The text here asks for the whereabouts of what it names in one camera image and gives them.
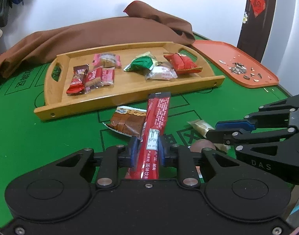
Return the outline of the pink jelly cup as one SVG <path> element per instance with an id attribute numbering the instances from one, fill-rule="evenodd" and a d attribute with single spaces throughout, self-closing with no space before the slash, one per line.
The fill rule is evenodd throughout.
<path id="1" fill-rule="evenodd" d="M 209 149 L 213 149 L 213 150 L 216 149 L 215 145 L 211 141 L 209 141 L 207 139 L 199 139 L 199 140 L 195 141 L 190 146 L 190 151 L 201 153 L 202 149 L 204 149 L 204 148 L 209 148 Z"/>

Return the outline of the small beige candy packet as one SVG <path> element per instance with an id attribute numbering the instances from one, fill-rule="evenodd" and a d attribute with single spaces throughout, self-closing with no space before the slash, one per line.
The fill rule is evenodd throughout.
<path id="1" fill-rule="evenodd" d="M 214 128 L 209 125 L 209 123 L 201 119 L 188 121 L 187 123 L 204 138 L 206 138 L 206 134 L 209 130 L 214 130 Z M 225 153 L 228 153 L 228 151 L 231 149 L 230 146 L 221 143 L 214 143 L 214 146 L 218 150 Z"/>

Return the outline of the brown cake snack packet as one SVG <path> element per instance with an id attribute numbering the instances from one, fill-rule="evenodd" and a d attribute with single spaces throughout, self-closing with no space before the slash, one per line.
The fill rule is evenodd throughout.
<path id="1" fill-rule="evenodd" d="M 146 119 L 145 109 L 129 106 L 117 106 L 109 123 L 103 123 L 108 129 L 128 137 L 141 138 Z"/>

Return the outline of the long red snack stick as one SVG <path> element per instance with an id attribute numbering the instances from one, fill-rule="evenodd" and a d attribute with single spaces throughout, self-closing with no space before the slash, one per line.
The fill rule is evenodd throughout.
<path id="1" fill-rule="evenodd" d="M 126 179 L 155 180 L 159 178 L 158 140 L 164 134 L 170 97 L 170 92 L 149 95 L 137 162 L 133 168 L 128 169 Z"/>

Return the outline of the orange plastic tray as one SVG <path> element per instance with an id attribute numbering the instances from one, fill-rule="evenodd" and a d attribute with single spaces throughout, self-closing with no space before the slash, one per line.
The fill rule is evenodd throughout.
<path id="1" fill-rule="evenodd" d="M 262 87 L 270 87 L 279 84 L 278 77 L 267 69 L 260 62 L 243 52 L 242 50 L 234 47 L 225 42 L 221 41 L 210 41 L 210 40 L 196 40 L 193 43 L 193 47 L 202 56 L 211 61 L 215 66 L 217 66 L 222 72 L 224 72 L 232 81 L 239 84 L 242 87 L 254 89 Z M 219 60 L 225 61 L 229 66 L 232 63 L 239 62 L 247 67 L 248 72 L 250 72 L 250 67 L 254 68 L 254 73 L 261 73 L 263 79 L 258 79 L 259 82 L 254 82 L 253 78 L 249 81 L 243 78 L 243 75 L 232 74 L 226 65 L 220 64 Z"/>

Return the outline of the pile of sunflower seeds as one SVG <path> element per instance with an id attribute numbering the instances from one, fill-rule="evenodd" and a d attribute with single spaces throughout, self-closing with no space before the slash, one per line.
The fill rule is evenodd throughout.
<path id="1" fill-rule="evenodd" d="M 263 76 L 261 73 L 254 73 L 254 68 L 250 67 L 250 72 L 248 72 L 247 67 L 245 65 L 243 65 L 242 63 L 239 62 L 234 62 L 232 63 L 232 66 L 229 66 L 225 61 L 219 60 L 220 64 L 226 65 L 228 67 L 228 70 L 232 73 L 232 74 L 236 74 L 236 75 L 243 75 L 243 78 L 245 80 L 250 80 L 251 78 L 253 78 L 254 82 L 259 82 L 258 79 L 254 79 L 254 78 L 259 78 L 259 79 L 263 79 Z"/>

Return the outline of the red biscuit packet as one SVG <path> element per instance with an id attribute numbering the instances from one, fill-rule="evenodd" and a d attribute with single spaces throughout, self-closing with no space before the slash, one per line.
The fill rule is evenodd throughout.
<path id="1" fill-rule="evenodd" d="M 88 72 L 85 79 L 85 92 L 114 85 L 114 67 L 96 67 Z"/>

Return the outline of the red brown chocolate bar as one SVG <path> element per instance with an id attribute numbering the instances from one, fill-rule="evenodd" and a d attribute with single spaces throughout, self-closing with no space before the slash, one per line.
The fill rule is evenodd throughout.
<path id="1" fill-rule="evenodd" d="M 67 95 L 80 94 L 85 89 L 85 80 L 89 71 L 89 65 L 80 65 L 73 68 L 73 77 L 69 88 L 66 91 Z"/>

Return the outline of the white snack packet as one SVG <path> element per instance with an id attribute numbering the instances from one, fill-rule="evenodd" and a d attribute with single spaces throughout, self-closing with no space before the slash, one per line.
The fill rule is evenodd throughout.
<path id="1" fill-rule="evenodd" d="M 154 66 L 153 69 L 145 75 L 146 80 L 164 80 L 176 79 L 178 76 L 174 69 L 165 66 Z"/>

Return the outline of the red peanut bag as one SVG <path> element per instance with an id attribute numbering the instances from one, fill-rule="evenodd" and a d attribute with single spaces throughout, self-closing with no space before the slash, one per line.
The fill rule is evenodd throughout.
<path id="1" fill-rule="evenodd" d="M 200 73 L 203 70 L 190 57 L 180 53 L 164 53 L 164 58 L 173 66 L 178 75 Z"/>

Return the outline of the bamboo serving tray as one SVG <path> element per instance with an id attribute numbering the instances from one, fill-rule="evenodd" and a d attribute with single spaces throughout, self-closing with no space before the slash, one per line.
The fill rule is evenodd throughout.
<path id="1" fill-rule="evenodd" d="M 165 53 L 184 52 L 196 58 L 195 63 L 202 71 L 195 74 L 180 75 L 170 81 L 146 80 L 141 74 L 115 69 L 114 84 L 101 87 L 86 94 L 69 96 L 66 91 L 71 83 L 73 68 L 91 64 L 97 53 L 113 53 L 121 58 L 126 66 L 137 55 L 151 52 L 159 61 L 165 61 Z M 146 100 L 155 92 L 180 94 L 212 87 L 219 87 L 225 77 L 216 76 L 208 62 L 195 50 L 173 42 L 140 42 L 110 45 L 67 52 L 56 56 L 49 66 L 44 81 L 45 105 L 34 113 L 41 120 L 57 119 L 94 110 Z"/>

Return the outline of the pink pastry packet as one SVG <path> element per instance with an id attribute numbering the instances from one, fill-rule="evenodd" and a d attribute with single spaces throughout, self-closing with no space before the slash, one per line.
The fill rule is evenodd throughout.
<path id="1" fill-rule="evenodd" d="M 93 57 L 93 65 L 95 67 L 121 67 L 121 60 L 119 55 L 112 53 L 95 54 Z"/>

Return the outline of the green snack packet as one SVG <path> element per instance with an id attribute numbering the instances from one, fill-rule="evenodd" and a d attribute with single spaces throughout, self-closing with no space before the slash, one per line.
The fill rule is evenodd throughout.
<path id="1" fill-rule="evenodd" d="M 145 52 L 136 56 L 123 70 L 125 72 L 149 72 L 161 62 L 151 53 Z"/>

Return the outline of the dark door with red decoration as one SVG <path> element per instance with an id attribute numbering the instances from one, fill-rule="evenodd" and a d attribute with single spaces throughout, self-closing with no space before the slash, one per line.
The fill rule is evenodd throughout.
<path id="1" fill-rule="evenodd" d="M 262 61 L 269 39 L 276 0 L 247 0 L 237 47 Z"/>

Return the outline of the brown cloth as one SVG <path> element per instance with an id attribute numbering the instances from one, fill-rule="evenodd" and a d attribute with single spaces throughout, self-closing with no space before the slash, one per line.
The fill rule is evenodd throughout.
<path id="1" fill-rule="evenodd" d="M 34 32 L 0 55 L 0 76 L 8 78 L 22 64 L 45 64 L 58 54 L 123 43 L 172 41 L 191 45 L 191 24 L 154 9 L 142 1 L 131 2 L 126 16 Z"/>

